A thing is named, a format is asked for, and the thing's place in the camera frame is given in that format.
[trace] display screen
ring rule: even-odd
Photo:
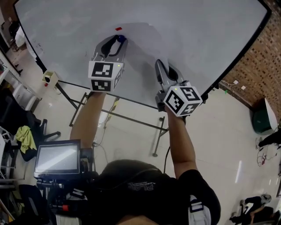
[[[71,173],[78,169],[78,154],[74,144],[40,146],[35,172]]]

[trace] red object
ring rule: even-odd
[[[68,205],[62,205],[62,210],[63,211],[68,211]]]

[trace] shirt sleeve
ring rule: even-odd
[[[220,220],[220,202],[210,186],[203,179],[199,171],[188,170],[179,178],[180,186],[187,191],[188,195],[194,195],[203,205],[210,210],[212,225],[216,225]]]

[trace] black t-shirt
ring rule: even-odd
[[[158,224],[188,224],[190,195],[209,208],[212,225],[220,219],[217,196],[197,170],[177,180],[154,166],[112,169],[94,184],[90,202],[96,224],[116,224],[125,215],[144,215]]]

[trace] white cube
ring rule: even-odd
[[[91,80],[91,91],[113,91],[121,79],[123,63],[90,61],[88,78]]]
[[[201,105],[202,98],[195,87],[170,87],[164,103],[176,116],[187,116]]]

